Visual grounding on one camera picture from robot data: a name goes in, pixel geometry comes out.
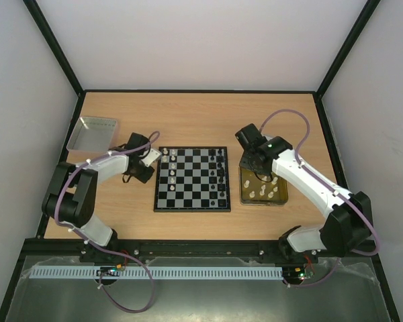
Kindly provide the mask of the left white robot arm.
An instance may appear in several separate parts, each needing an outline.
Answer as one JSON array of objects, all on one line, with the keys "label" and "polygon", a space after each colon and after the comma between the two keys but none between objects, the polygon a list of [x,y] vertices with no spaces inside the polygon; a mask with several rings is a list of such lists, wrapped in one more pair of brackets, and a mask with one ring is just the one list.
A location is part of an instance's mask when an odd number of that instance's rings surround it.
[{"label": "left white robot arm", "polygon": [[127,144],[96,158],[78,164],[57,164],[42,202],[43,214],[75,232],[87,244],[108,246],[115,231],[95,214],[97,186],[119,174],[138,176],[147,171],[151,176],[152,163],[161,155],[152,146],[159,137],[159,131],[149,137],[132,133]]}]

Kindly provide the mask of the gold metal tin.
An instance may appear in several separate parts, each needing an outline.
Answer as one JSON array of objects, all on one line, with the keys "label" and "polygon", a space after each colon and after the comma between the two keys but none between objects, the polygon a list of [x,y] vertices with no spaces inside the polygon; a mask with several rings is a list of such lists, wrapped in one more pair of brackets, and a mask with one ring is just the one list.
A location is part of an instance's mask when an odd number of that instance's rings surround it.
[{"label": "gold metal tin", "polygon": [[282,206],[288,202],[287,182],[274,172],[257,174],[240,167],[239,178],[243,205]]}]

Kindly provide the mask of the black magnetic chess board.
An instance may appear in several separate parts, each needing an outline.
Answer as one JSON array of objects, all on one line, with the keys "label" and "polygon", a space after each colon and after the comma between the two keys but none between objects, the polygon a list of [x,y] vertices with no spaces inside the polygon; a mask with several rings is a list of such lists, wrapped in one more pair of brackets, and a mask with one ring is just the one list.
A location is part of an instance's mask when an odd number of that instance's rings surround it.
[{"label": "black magnetic chess board", "polygon": [[[175,149],[176,161],[171,161]],[[228,150],[225,146],[161,146],[161,158],[157,163],[154,194],[155,212],[229,212],[230,180]]]}]

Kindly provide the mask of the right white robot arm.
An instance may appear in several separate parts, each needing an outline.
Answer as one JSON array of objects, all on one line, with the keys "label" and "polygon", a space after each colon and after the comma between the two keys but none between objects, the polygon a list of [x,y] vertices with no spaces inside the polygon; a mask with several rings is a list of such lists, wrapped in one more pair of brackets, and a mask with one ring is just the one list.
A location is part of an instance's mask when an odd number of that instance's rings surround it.
[{"label": "right white robot arm", "polygon": [[244,152],[240,166],[255,174],[275,174],[297,188],[324,217],[322,225],[297,225],[279,238],[279,254],[289,263],[307,251],[344,257],[374,235],[369,221],[371,202],[362,192],[351,193],[305,163],[280,136],[266,138],[254,124],[236,132]]}]

